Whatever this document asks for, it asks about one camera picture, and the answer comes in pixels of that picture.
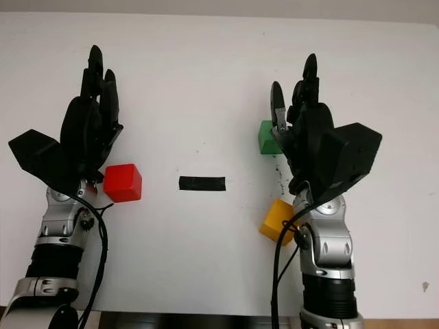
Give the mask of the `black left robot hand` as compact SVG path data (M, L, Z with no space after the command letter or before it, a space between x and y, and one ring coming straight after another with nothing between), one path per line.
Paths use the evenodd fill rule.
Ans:
M102 51L93 45L80 95L71 100L60 132L60 144L81 178L103 182L99 170L122 129L115 74L104 70Z

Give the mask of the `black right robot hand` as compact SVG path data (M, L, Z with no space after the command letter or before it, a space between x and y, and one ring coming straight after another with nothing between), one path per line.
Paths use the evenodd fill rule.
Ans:
M296 83L292 104L286 106L281 85L270 91L271 135L284 153L293 178L289 192L298 195L317 180L315 168L322 135L334 128L331 112L319 102L320 79L314 53L305 62L302 79Z

